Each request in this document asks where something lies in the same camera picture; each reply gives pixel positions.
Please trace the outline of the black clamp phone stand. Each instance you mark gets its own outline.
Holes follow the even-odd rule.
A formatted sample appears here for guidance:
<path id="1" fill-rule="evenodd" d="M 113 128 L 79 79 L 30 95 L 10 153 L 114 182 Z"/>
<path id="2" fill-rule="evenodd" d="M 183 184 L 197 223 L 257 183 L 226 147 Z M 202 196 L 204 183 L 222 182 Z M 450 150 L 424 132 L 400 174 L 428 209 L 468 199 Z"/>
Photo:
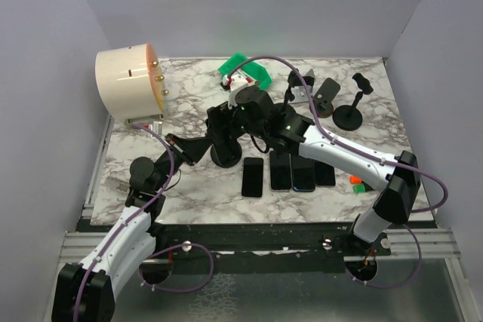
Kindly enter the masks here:
<path id="1" fill-rule="evenodd" d="M 242 158 L 242 148 L 237 140 L 227 140 L 219 145 L 213 144 L 210 150 L 211 160 L 222 168 L 237 165 Z"/>

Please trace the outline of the black front phone stand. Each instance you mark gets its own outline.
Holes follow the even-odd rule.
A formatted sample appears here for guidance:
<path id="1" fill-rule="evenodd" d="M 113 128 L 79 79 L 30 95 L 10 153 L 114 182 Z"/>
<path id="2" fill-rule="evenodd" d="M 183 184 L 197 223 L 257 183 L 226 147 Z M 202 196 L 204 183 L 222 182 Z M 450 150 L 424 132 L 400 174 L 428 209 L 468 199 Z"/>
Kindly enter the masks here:
<path id="1" fill-rule="evenodd" d="M 314 70 L 310 69 L 307 73 L 305 73 L 303 75 L 303 79 L 306 82 L 309 93 L 311 94 L 315 83 Z M 288 88 L 284 93 L 284 102 L 291 105 L 309 102 L 306 90 L 293 70 L 291 70 L 288 75 Z"/>

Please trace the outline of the black phone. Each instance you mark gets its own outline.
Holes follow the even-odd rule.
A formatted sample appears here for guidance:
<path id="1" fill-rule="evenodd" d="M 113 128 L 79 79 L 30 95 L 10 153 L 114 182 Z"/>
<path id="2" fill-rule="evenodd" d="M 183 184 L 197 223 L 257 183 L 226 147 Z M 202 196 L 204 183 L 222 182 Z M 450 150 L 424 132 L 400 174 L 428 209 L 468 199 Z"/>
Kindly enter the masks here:
<path id="1" fill-rule="evenodd" d="M 313 160 L 291 156 L 291 175 L 293 190 L 296 192 L 314 192 L 315 175 Z"/>

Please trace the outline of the purple case phone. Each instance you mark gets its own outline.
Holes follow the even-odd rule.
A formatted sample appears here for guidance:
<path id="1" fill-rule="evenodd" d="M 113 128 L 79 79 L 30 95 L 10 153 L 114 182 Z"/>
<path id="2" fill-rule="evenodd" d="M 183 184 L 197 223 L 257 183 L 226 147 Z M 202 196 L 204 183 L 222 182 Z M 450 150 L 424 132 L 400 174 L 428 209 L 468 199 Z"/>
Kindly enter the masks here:
<path id="1" fill-rule="evenodd" d="M 335 187 L 336 177 L 331 165 L 320 161 L 314 162 L 315 185 L 320 187 Z"/>

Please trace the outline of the black round base phone stand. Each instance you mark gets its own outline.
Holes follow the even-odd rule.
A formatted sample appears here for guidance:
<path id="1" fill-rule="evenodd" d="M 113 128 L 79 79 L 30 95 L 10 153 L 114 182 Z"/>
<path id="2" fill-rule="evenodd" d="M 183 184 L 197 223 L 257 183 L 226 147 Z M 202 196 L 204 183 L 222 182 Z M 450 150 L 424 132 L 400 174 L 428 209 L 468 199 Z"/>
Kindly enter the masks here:
<path id="1" fill-rule="evenodd" d="M 352 79 L 357 84 L 359 92 L 350 105 L 338 106 L 332 114 L 335 125 L 346 131 L 358 130 L 361 127 L 363 116 L 357 106 L 364 95 L 370 95 L 374 92 L 370 81 L 363 74 L 355 73 Z"/>

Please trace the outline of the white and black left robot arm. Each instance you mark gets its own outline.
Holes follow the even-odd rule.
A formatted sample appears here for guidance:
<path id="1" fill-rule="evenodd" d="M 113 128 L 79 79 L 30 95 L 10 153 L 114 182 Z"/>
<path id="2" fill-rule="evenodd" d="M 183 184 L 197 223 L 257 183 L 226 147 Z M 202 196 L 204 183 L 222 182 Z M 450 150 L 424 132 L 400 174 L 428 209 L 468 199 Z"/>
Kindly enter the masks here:
<path id="1" fill-rule="evenodd" d="M 169 134 L 159 141 L 166 150 L 157 161 L 147 157 L 132 161 L 128 199 L 115 225 L 80 262 L 61 268 L 53 321 L 111 320 L 119 293 L 142 261 L 166 251 L 166 238 L 149 231 L 162 211 L 163 193 L 180 166 L 199 162 L 212 140 Z"/>

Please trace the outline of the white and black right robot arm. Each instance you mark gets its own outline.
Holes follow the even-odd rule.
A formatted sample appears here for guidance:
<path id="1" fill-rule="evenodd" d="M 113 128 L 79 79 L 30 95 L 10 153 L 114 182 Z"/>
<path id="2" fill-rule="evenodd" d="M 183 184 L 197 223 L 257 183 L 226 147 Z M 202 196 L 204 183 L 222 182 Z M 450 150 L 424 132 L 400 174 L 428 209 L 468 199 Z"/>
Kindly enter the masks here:
<path id="1" fill-rule="evenodd" d="M 378 191 L 377 199 L 356 218 L 346 237 L 352 253 L 365 254 L 388 227 L 407 223 L 421 184 L 413 153 L 378 152 L 319 130 L 312 119 L 290 105 L 274 103 L 267 92 L 255 86 L 241 89 L 233 101 L 209 108 L 207 115 L 207 135 L 213 140 L 218 163 L 234 156 L 237 139 L 248 134 L 273 151 L 329 164 Z"/>

